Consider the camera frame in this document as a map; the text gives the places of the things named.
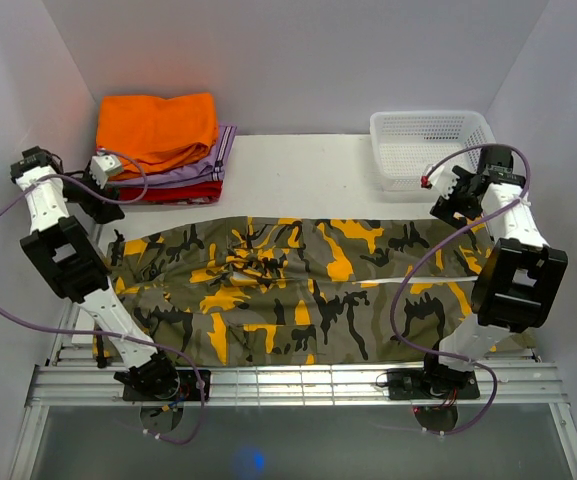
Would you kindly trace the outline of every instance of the laundry basket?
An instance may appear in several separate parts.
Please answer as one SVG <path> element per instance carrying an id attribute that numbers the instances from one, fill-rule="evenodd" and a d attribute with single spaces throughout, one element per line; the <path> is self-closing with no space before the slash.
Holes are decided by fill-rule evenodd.
<path id="1" fill-rule="evenodd" d="M 451 153 L 495 137 L 486 120 L 470 111 L 378 112 L 370 117 L 373 155 L 387 191 L 420 189 L 420 178 L 429 164 Z M 450 165 L 471 171 L 479 151 L 459 155 Z"/>

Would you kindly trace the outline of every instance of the camouflage fabric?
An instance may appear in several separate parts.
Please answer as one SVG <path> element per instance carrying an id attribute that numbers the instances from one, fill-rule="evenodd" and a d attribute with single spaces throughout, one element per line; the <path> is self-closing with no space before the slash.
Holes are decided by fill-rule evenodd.
<path id="1" fill-rule="evenodd" d="M 413 361 L 393 337 L 397 283 L 452 233 L 435 220 L 234 217 L 109 246 L 115 290 L 158 343 L 202 366 Z M 472 282 L 492 244 L 483 228 L 455 239 L 408 285 L 403 334 L 435 345 L 470 313 Z M 516 336 L 504 348 L 531 346 Z"/>

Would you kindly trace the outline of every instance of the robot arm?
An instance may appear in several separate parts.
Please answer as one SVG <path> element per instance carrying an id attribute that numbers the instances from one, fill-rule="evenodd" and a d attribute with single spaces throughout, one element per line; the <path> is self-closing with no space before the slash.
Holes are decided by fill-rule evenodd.
<path id="1" fill-rule="evenodd" d="M 23 156 L 23 160 L 11 166 L 12 180 L 22 190 L 48 174 L 63 173 L 53 156 L 38 147 L 27 150 Z M 94 172 L 104 161 L 107 158 L 95 157 L 95 167 L 91 166 L 91 171 Z M 105 193 L 100 187 L 104 182 L 96 178 L 85 174 L 84 183 L 99 193 Z M 69 198 L 80 203 L 98 223 L 123 218 L 118 206 L 95 200 L 81 191 L 72 191 Z M 57 296 L 68 297 L 77 303 L 102 330 L 122 336 L 111 337 L 111 341 L 128 372 L 116 373 L 115 379 L 144 395 L 162 399 L 175 395 L 179 378 L 166 355 L 154 346 L 123 338 L 130 336 L 152 342 L 117 298 L 103 255 L 90 242 L 79 221 L 69 215 L 62 180 L 54 178 L 42 182 L 26 196 L 26 201 L 31 217 L 30 235 L 20 243 L 30 261 Z"/>
<path id="2" fill-rule="evenodd" d="M 431 214 L 461 228 L 466 218 L 499 210 L 516 199 L 525 184 L 512 169 L 512 153 L 505 147 L 482 149 L 476 173 L 439 167 L 425 185 L 440 195 Z M 472 360 L 515 333 L 540 327 L 568 264 L 566 253 L 551 248 L 541 236 L 526 201 L 488 222 L 488 232 L 496 244 L 475 282 L 472 314 L 438 347 Z M 424 371 L 435 391 L 446 391 L 464 388 L 473 365 L 428 355 Z"/>

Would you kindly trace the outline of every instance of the white enclosure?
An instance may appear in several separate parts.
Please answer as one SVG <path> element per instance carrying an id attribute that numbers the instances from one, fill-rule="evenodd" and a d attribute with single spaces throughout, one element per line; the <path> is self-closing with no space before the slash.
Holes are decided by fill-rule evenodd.
<path id="1" fill-rule="evenodd" d="M 199 91 L 248 134 L 367 133 L 376 111 L 467 109 L 523 149 L 539 227 L 570 256 L 539 340 L 577 424 L 577 0 L 0 0 L 0 207 L 26 148 L 85 165 L 104 95 Z M 25 210 L 0 223 L 0 303 L 56 325 L 63 304 L 18 245 Z M 53 340 L 0 318 L 0 478 Z"/>

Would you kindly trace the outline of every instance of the orange shirt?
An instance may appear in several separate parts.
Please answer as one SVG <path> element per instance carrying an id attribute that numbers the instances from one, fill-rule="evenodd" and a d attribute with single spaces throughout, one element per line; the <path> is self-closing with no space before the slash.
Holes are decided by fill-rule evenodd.
<path id="1" fill-rule="evenodd" d="M 217 141 L 217 113 L 209 93 L 171 99 L 147 95 L 105 97 L 97 126 L 97 146 L 125 153 L 147 174 L 194 163 Z M 139 176 L 121 159 L 124 171 L 113 180 Z"/>

